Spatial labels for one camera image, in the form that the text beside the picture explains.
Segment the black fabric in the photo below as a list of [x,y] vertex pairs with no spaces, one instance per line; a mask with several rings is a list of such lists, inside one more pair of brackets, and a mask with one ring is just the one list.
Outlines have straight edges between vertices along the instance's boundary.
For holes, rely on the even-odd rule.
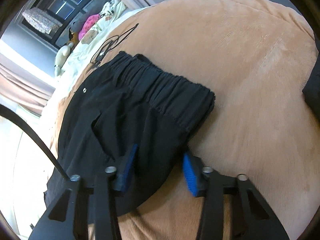
[[[320,51],[320,40],[316,35],[315,40],[316,47]],[[320,53],[302,93],[304,94],[305,102],[320,121]]]
[[[60,130],[58,161],[69,176],[87,178],[118,167],[138,144],[132,183],[116,198],[117,214],[128,213],[164,183],[189,136],[212,111],[214,99],[209,89],[163,72],[143,55],[120,52],[73,95]],[[62,180],[54,170],[45,192],[47,206]],[[93,222],[92,211],[90,196],[88,223]]]

